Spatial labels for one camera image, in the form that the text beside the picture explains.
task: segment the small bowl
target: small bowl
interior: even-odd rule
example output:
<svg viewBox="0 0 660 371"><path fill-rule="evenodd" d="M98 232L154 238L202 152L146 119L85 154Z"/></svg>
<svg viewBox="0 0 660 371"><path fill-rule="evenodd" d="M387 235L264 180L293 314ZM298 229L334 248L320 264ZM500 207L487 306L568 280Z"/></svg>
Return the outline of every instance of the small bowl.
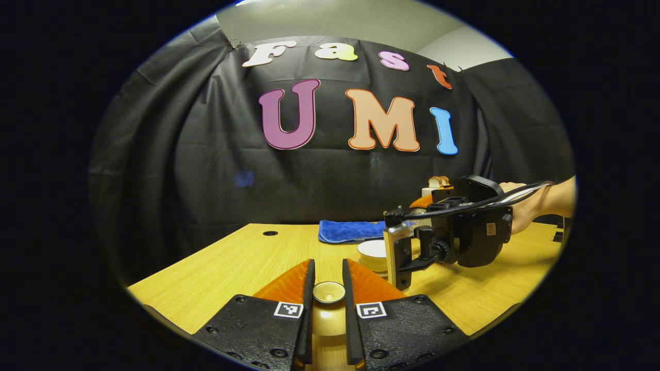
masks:
<svg viewBox="0 0 660 371"><path fill-rule="evenodd" d="M365 241L358 245L359 263L376 273L387 274L385 240Z"/></svg>

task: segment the black backdrop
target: black backdrop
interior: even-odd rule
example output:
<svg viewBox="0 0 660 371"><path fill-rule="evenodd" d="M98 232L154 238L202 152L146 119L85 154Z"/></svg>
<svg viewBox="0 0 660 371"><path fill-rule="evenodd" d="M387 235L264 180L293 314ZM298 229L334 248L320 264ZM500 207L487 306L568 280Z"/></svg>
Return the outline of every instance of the black backdrop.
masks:
<svg viewBox="0 0 660 371"><path fill-rule="evenodd" d="M90 200L127 284L249 222L379 220L383 210L419 197L435 175L529 183L574 174L558 113L515 59L464 71L441 66L448 90L426 67L439 63L409 51L329 36L232 49L221 26L212 16L148 58L114 98L96 136ZM255 45L283 40L297 46L268 64L241 66ZM353 46L358 59L316 57L318 45L327 42ZM410 70L383 66L381 51L402 55ZM275 149L264 138L259 97L285 91L280 121L291 131L298 102L290 89L307 79L321 82L313 137L299 149ZM385 110L394 97L412 100L420 149L350 148L350 88L369 90ZM450 113L457 154L436 149L431 107Z"/></svg>

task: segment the person's hand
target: person's hand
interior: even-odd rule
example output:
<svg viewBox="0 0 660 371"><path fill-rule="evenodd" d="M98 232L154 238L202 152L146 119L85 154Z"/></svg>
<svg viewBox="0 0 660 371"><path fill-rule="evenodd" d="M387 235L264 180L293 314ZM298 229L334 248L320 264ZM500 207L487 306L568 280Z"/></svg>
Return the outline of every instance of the person's hand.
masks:
<svg viewBox="0 0 660 371"><path fill-rule="evenodd" d="M524 186L524 183L500 183L500 187L504 192L513 191L516 188ZM511 234L516 234L524 231L538 216L539 208L539 192L529 198L514 203L511 207L513 209L513 220L511 226Z"/></svg>

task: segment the table surface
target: table surface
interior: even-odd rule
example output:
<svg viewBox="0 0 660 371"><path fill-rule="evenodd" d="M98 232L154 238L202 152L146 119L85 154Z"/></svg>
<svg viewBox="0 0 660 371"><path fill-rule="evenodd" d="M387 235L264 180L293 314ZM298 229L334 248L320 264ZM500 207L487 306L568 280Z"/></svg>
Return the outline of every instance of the table surface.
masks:
<svg viewBox="0 0 660 371"><path fill-rule="evenodd" d="M275 236L264 236L269 230ZM434 264L412 274L407 296L425 294L466 335L523 302L559 257L557 226L532 223L511 237L500 255L477 268ZM342 260L358 261L357 244L318 240L319 226L249 224L209 247L131 285L142 304L158 310L188 333L195 333L236 294L252 295L302 261L315 260L316 283L342 283ZM419 243L413 239L413 258ZM345 336L314 335L313 365L306 370L354 370L346 365Z"/></svg>

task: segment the white wall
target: white wall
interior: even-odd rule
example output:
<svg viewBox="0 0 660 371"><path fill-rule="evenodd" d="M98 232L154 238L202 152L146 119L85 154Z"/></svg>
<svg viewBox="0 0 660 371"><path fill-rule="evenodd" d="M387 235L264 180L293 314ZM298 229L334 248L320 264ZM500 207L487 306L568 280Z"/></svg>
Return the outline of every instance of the white wall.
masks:
<svg viewBox="0 0 660 371"><path fill-rule="evenodd" d="M513 56L481 32L463 26L444 34L417 52L454 71Z"/></svg>

